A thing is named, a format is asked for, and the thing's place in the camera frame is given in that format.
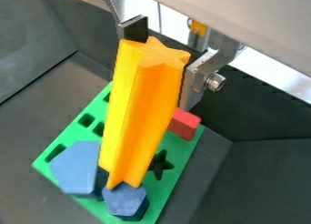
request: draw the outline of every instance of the metal bracket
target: metal bracket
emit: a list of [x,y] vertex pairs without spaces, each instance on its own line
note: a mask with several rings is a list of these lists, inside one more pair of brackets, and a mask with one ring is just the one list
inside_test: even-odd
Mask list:
[[148,38],[148,18],[141,15],[137,0],[105,0],[116,25],[119,39],[145,42]]
[[207,88],[213,92],[221,89],[225,78],[217,71],[244,50],[244,45],[228,36],[217,34],[217,37],[215,53],[207,52],[185,68],[180,98],[180,108],[185,111],[200,101]]

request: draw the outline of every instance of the blue pentagon block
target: blue pentagon block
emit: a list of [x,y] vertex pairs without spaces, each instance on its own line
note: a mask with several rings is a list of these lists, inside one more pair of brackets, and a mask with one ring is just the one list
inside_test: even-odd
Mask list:
[[101,196],[111,215],[124,220],[141,219],[149,205],[143,185],[133,188],[123,182],[113,189],[104,187]]
[[107,173],[97,170],[100,148],[99,141],[77,141],[50,160],[49,169],[62,193],[87,196],[101,190]]

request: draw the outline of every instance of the green shape sorter board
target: green shape sorter board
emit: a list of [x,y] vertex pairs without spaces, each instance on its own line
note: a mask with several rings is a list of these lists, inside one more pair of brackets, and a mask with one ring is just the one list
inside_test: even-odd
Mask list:
[[[62,152],[79,140],[99,140],[101,141],[101,132],[104,130],[104,120],[107,116],[107,109],[109,105],[112,83],[99,93],[95,99],[91,101],[85,109],[75,118],[69,126],[62,130],[53,142],[46,147],[38,158],[33,162],[33,168],[41,173],[41,175],[56,185],[58,183],[50,174],[48,167],[49,161]],[[199,126],[196,135],[192,141],[183,140],[173,133],[167,132],[161,140],[157,152],[167,150],[167,162],[173,165],[173,169],[163,171],[163,177],[156,180],[153,171],[147,171],[143,185],[147,190],[147,196],[149,199],[149,207],[145,211],[140,224],[156,223],[161,209],[169,198],[169,193],[177,183],[183,169],[185,167],[188,158],[196,147],[196,143],[204,131],[204,127]],[[137,221],[124,221],[120,218],[109,215],[104,201],[96,199],[85,199],[71,196],[72,199],[88,210],[92,215],[104,224],[121,224],[121,223],[137,223]]]

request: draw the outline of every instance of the square hole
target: square hole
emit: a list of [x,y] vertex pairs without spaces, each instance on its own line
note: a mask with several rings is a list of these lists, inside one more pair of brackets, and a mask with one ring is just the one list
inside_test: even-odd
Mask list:
[[80,119],[77,120],[77,123],[83,125],[84,127],[88,127],[92,124],[93,120],[95,120],[95,117],[87,113],[80,117]]
[[111,99],[111,92],[105,95],[103,101],[109,103],[109,99]]
[[58,144],[53,150],[50,151],[49,155],[45,157],[45,162],[49,162],[65,149],[65,146],[62,144]]
[[101,137],[103,135],[103,130],[104,130],[104,124],[100,122],[97,126],[92,129],[92,132]]

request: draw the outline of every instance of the screw head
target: screw head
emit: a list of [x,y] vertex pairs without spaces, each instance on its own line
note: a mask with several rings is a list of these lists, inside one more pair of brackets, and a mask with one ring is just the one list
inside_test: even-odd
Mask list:
[[225,83],[225,77],[217,74],[217,71],[211,74],[207,78],[205,87],[212,91],[217,92]]

